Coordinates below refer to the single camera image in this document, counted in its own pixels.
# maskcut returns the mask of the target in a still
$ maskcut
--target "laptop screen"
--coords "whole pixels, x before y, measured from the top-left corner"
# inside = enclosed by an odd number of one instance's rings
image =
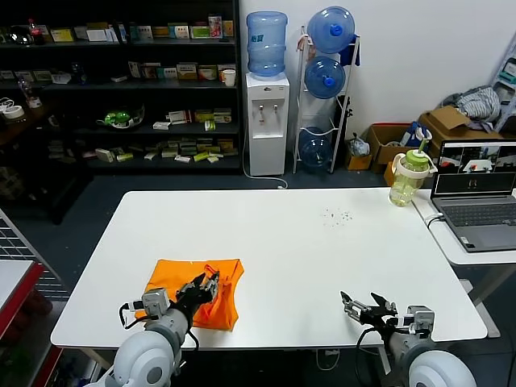
[[[433,196],[510,194],[516,141],[443,142]]]

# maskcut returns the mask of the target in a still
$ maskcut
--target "white cup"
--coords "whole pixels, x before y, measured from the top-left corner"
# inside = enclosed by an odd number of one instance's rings
[[[236,71],[235,70],[224,70],[224,83],[226,83],[226,86],[234,86],[235,85],[235,78],[236,78]]]

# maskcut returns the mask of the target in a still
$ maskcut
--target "green bottle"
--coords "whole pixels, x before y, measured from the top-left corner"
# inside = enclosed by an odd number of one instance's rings
[[[415,192],[437,168],[431,158],[422,150],[427,144],[421,142],[419,150],[398,153],[393,161],[394,183],[390,189],[389,199],[396,206],[404,207],[412,201]]]

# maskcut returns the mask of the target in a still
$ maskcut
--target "water bottle rack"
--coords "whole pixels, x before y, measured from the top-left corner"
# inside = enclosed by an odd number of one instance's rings
[[[353,49],[353,57],[352,57],[352,63],[349,66],[349,70],[346,74],[346,82],[344,83],[344,86],[340,93],[334,97],[337,101],[337,104],[340,106],[340,109],[342,111],[340,115],[340,121],[338,122],[338,126],[335,125],[333,120],[331,119],[331,116],[328,117],[331,125],[331,129],[329,131],[326,131],[324,133],[312,133],[305,127],[303,127],[303,119],[307,117],[314,117],[316,114],[304,114],[306,111],[306,95],[309,93],[308,89],[305,85],[305,70],[306,70],[306,64],[308,62],[310,48],[314,46],[312,43],[310,37],[306,33],[305,26],[301,27],[301,37],[305,38],[302,41],[302,46],[298,50],[299,51],[299,66],[298,66],[298,95],[297,95],[297,104],[298,104],[298,118],[296,121],[296,142],[295,142],[295,148],[294,148],[294,154],[293,154],[293,173],[296,173],[296,170],[298,168],[298,162],[301,161],[301,158],[299,157],[299,135],[301,131],[308,131],[312,135],[329,135],[332,134],[333,136],[336,136],[335,139],[335,148],[333,149],[333,157],[331,158],[331,166],[328,169],[329,173],[333,173],[333,170],[335,168],[335,160],[337,158],[337,153],[339,151],[339,143],[340,143],[340,136],[342,135],[343,129],[346,128],[347,124],[347,117],[351,115],[351,109],[349,109],[350,104],[350,98],[349,98],[349,90],[350,90],[350,84],[352,83],[352,74],[354,73],[354,69],[356,67],[356,56],[358,55],[359,47],[360,47],[360,37],[356,37],[356,42],[354,44],[350,44],[351,46],[354,46]],[[340,102],[339,97],[344,96],[343,103]]]
[[[497,91],[497,87],[504,87],[510,90],[511,93],[511,97],[508,101],[506,101],[506,104],[501,105],[501,116],[494,126],[494,131],[498,133],[504,129],[507,121],[516,115],[514,114],[514,111],[516,110],[516,79],[512,77],[512,79],[508,80],[500,77],[502,71],[507,65],[507,62],[509,62],[511,59],[516,60],[516,34],[510,41],[509,48],[507,48],[507,52],[500,65],[498,66],[497,71],[493,75],[493,79],[491,81],[491,86],[495,89],[495,91]]]

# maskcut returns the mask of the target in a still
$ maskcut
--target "laptop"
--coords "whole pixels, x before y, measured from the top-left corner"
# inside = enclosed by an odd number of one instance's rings
[[[516,250],[516,140],[444,141],[431,199],[467,252]]]

